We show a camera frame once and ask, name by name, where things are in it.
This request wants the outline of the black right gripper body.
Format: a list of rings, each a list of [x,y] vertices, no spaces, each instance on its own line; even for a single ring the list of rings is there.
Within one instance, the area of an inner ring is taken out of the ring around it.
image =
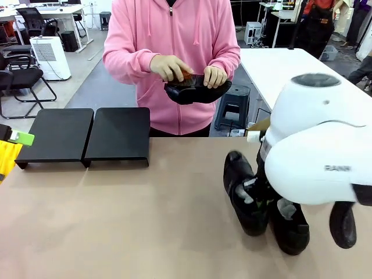
[[[260,151],[261,149],[259,149],[256,157],[257,173],[249,189],[249,196],[257,204],[269,204],[272,201],[278,200],[280,196],[272,188],[266,177],[264,160],[261,157]]]

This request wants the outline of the person's left hand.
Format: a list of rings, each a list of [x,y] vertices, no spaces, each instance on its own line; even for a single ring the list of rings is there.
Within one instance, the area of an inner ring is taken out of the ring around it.
[[[208,88],[217,88],[223,85],[226,80],[227,73],[225,70],[215,66],[207,66],[204,69],[204,86]]]

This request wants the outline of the person's right hand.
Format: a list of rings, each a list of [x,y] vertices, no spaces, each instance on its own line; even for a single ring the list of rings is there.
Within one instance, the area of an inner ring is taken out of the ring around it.
[[[184,73],[193,73],[185,62],[174,55],[155,55],[150,62],[150,69],[160,75],[163,81],[183,81]]]

